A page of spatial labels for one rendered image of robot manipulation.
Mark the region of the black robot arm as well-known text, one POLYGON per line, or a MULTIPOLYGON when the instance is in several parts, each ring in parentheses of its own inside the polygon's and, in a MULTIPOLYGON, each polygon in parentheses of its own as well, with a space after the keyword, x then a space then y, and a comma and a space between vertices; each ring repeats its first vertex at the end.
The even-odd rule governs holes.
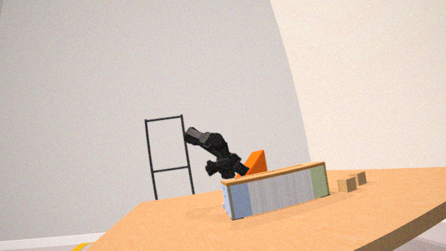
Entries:
MULTIPOLYGON (((224 141, 223 136, 217 132, 202 133, 193 127, 189 127, 186 130, 184 140, 193 146, 200 146, 215 157, 217 157, 218 153, 225 151, 229 152, 228 144, 224 141)), ((242 159, 236 153, 230 153, 230 156, 235 172, 238 173, 240 177, 245 176, 249 171, 249 167, 246 167, 241 162, 242 159)), ((216 162, 217 161, 218 160, 216 158, 216 162)), ((209 176, 212 176, 220 170, 217 168, 216 162, 212 162, 210 160, 206 161, 207 166, 205 165, 205 169, 209 176)))

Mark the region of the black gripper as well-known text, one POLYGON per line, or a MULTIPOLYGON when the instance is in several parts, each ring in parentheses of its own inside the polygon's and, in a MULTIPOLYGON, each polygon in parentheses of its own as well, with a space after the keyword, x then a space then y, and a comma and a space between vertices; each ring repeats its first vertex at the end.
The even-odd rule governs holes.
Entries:
POLYGON ((236 173, 233 169, 230 153, 227 151, 218 153, 217 159, 218 161, 216 162, 216 165, 217 168, 220 169, 219 173, 221 174, 222 179, 235 178, 236 173))

